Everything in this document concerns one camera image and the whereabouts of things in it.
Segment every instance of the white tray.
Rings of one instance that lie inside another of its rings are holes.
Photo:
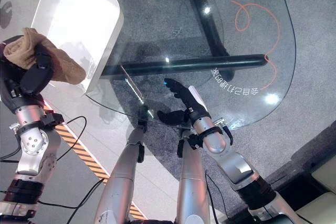
[[[123,24],[117,0],[39,0],[32,27],[64,50],[86,71],[74,86],[51,81],[55,89],[79,97],[90,92],[116,43]]]

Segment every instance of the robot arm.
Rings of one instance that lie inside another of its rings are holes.
[[[24,70],[3,55],[6,43],[0,47],[0,95],[2,102],[16,114],[13,124],[15,136],[20,140],[22,156],[5,198],[0,201],[0,222],[25,223],[37,210],[37,200],[56,166],[56,153],[60,136],[55,126],[63,122],[60,114],[43,111],[43,98],[39,94],[53,75],[53,64],[47,50],[35,47],[36,63]]]
[[[181,98],[186,105],[186,113],[198,134],[198,146],[203,146],[208,156],[216,161],[221,172],[228,180],[231,188],[247,204],[248,210],[256,219],[265,221],[278,215],[286,215],[293,223],[304,223],[285,200],[259,175],[256,169],[245,158],[235,152],[230,140],[223,137],[218,126],[215,126],[206,110],[200,95],[191,86],[188,88],[172,79],[165,79],[165,84]],[[158,112],[161,121],[172,122],[171,115]],[[185,117],[175,118],[174,124],[185,121]]]

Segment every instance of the glass tabletop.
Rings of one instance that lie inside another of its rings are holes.
[[[285,0],[118,0],[124,24],[88,97],[137,117],[185,109],[163,84],[193,85],[212,119],[256,122],[285,97],[295,38]]]

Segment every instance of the tan fabric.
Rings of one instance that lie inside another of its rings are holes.
[[[5,57],[15,65],[29,69],[35,62],[34,47],[41,44],[47,48],[54,63],[52,80],[79,84],[85,78],[85,70],[72,60],[66,52],[57,49],[44,35],[33,28],[23,28],[23,37],[9,43],[4,49]]]

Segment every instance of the hazard stripe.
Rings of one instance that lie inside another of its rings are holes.
[[[44,106],[44,110],[51,110],[51,108],[48,106]],[[57,125],[55,130],[70,147],[73,146],[73,144],[76,142],[77,138],[73,136],[63,125]],[[99,179],[104,179],[103,183],[106,184],[109,175],[106,174],[106,172],[102,169],[102,167],[100,167],[99,164],[97,164],[95,159],[90,156],[85,148],[79,142],[77,142],[72,149]],[[135,206],[133,203],[130,207],[130,214],[136,220],[147,220],[147,218],[140,212],[138,207]]]

